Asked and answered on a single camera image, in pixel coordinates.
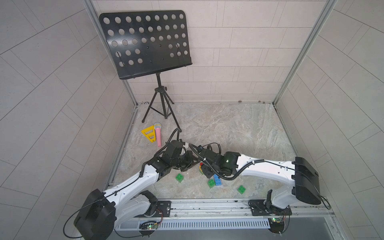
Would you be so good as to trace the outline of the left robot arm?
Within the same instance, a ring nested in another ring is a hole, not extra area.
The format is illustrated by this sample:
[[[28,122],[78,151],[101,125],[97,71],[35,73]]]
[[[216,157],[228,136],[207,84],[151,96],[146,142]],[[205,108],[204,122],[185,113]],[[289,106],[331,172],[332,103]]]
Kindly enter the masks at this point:
[[[199,150],[180,139],[169,139],[141,170],[119,185],[96,189],[72,217],[83,240],[106,240],[116,227],[138,215],[152,215],[158,199],[146,188],[172,169],[185,172],[199,163]]]

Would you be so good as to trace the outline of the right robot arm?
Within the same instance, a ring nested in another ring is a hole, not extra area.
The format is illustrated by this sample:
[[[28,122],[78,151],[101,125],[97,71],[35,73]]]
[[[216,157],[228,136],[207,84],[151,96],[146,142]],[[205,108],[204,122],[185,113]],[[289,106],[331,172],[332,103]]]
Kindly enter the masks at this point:
[[[237,152],[215,153],[211,148],[189,144],[198,160],[208,167],[209,172],[226,181],[240,176],[256,176],[284,184],[278,190],[267,194],[264,204],[269,212],[284,210],[297,201],[309,205],[323,204],[330,210],[329,201],[321,195],[319,173],[304,158],[293,161],[272,161],[257,159]]]

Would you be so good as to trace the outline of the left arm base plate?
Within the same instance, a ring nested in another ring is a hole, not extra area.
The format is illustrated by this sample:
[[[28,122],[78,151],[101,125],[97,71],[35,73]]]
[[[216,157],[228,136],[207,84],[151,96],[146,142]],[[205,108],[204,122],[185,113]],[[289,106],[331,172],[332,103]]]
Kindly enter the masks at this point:
[[[171,201],[157,201],[155,203],[151,203],[149,209],[144,214],[148,218],[160,218],[169,217],[171,212]]]

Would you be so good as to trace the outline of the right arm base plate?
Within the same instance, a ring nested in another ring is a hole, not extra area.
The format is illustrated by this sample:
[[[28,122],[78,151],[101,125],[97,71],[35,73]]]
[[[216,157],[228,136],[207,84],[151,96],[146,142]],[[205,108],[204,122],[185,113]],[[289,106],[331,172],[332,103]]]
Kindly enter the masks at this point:
[[[291,216],[292,210],[289,207],[280,209],[272,205],[267,200],[249,200],[248,205],[251,208],[253,216]]]

